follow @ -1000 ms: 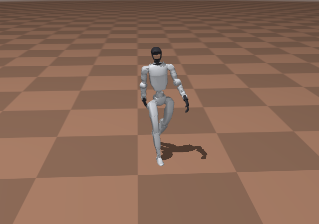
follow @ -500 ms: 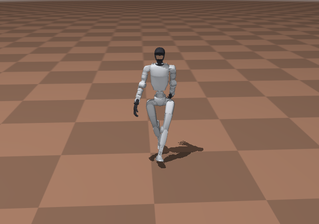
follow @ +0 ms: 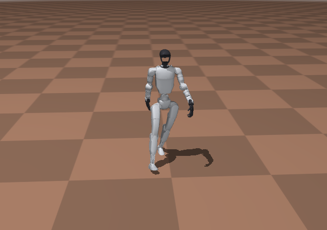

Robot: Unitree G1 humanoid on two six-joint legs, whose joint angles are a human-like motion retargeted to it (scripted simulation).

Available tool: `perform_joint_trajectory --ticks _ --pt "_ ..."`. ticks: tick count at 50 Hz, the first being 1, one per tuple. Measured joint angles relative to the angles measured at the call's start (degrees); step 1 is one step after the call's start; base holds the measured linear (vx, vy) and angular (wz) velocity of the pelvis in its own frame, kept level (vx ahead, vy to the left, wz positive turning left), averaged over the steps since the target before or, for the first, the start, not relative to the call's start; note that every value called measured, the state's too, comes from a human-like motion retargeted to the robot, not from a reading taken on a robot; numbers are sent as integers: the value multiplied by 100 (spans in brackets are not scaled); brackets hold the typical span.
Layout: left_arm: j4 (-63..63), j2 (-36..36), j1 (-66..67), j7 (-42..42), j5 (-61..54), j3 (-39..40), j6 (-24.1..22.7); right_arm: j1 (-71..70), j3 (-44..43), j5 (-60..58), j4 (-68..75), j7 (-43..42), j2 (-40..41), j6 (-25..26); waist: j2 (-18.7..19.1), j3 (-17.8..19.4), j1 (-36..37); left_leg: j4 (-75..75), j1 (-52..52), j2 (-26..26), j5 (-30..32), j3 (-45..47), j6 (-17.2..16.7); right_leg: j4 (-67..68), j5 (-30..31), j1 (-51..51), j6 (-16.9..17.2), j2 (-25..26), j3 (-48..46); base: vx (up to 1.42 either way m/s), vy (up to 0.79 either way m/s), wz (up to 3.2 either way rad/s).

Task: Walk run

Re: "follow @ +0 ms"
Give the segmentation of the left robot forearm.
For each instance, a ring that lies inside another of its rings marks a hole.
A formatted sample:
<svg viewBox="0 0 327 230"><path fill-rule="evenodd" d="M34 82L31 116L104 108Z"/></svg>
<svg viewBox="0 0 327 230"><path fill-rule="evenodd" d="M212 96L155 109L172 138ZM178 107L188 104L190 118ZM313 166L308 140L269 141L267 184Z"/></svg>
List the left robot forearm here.
<svg viewBox="0 0 327 230"><path fill-rule="evenodd" d="M189 93L188 87L187 87L186 90L184 90L183 94L185 95L185 97L186 97L186 99L187 99L188 102L189 102L189 99L191 99L192 100L192 103L194 103L194 101L193 101L193 99L192 99L192 97L191 97L191 95Z"/></svg>

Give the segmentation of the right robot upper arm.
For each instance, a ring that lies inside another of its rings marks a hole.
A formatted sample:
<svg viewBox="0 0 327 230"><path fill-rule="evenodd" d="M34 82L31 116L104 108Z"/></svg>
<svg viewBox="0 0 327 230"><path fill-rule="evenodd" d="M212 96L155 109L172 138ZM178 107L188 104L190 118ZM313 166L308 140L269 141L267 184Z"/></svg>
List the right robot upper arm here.
<svg viewBox="0 0 327 230"><path fill-rule="evenodd" d="M147 75L147 85L146 85L146 89L147 90L152 90L153 85L153 77L156 74L156 68L155 67L151 67L148 69L148 75Z"/></svg>

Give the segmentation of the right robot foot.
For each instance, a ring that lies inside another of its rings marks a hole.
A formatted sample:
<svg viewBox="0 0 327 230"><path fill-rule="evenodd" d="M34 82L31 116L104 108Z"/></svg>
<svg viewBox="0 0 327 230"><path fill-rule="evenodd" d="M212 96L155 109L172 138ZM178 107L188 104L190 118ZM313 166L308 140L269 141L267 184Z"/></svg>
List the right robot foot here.
<svg viewBox="0 0 327 230"><path fill-rule="evenodd" d="M158 170L158 168L153 163L151 165L149 164L148 168L153 171Z"/></svg>

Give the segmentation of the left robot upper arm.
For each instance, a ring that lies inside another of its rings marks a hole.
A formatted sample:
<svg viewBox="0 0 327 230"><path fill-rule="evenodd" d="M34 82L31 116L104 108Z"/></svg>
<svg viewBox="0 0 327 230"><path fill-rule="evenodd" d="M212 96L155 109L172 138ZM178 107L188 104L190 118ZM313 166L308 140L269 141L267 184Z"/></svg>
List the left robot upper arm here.
<svg viewBox="0 0 327 230"><path fill-rule="evenodd" d="M177 74L177 79L180 84L179 86L180 90L186 90L187 85L184 83L184 78L181 69L178 67L174 67L174 70L175 70L175 74Z"/></svg>

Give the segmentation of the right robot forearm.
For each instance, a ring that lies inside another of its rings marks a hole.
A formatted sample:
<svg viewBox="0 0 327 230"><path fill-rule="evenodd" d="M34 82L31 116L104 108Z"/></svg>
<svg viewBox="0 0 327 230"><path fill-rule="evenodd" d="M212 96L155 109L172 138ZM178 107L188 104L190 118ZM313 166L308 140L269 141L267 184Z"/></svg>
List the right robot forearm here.
<svg viewBox="0 0 327 230"><path fill-rule="evenodd" d="M147 99L150 99L150 96L151 96L151 90L145 90L145 100L147 101Z"/></svg>

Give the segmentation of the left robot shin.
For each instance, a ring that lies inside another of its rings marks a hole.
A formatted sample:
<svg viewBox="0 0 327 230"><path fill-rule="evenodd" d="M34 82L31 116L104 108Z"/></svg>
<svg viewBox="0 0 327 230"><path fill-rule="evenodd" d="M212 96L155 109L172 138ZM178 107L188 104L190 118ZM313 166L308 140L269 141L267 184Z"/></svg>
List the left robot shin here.
<svg viewBox="0 0 327 230"><path fill-rule="evenodd" d="M169 133L170 133L169 130L167 130L166 132L162 130L162 132L161 132L161 137L160 137L159 148L160 148L160 147L161 147L161 148L163 147L165 141L167 140L167 138L168 138L168 136L169 136Z"/></svg>

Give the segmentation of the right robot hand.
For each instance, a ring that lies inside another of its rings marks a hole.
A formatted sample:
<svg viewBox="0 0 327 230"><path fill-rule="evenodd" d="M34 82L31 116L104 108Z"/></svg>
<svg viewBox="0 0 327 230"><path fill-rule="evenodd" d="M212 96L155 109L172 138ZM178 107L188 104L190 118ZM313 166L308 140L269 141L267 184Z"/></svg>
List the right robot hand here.
<svg viewBox="0 0 327 230"><path fill-rule="evenodd" d="M145 100L145 102L146 102L147 108L150 110L150 105L149 105L150 99L147 99L147 101Z"/></svg>

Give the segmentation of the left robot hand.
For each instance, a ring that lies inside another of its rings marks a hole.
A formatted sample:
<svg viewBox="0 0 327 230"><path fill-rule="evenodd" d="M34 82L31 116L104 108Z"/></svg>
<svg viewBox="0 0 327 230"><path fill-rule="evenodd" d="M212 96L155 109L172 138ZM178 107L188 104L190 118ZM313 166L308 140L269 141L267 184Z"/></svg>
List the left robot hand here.
<svg viewBox="0 0 327 230"><path fill-rule="evenodd" d="M189 118L193 116L193 111L194 111L193 105L194 104L192 103L192 100L189 99L189 106L190 107L189 107L188 111L190 110L190 113L187 115Z"/></svg>

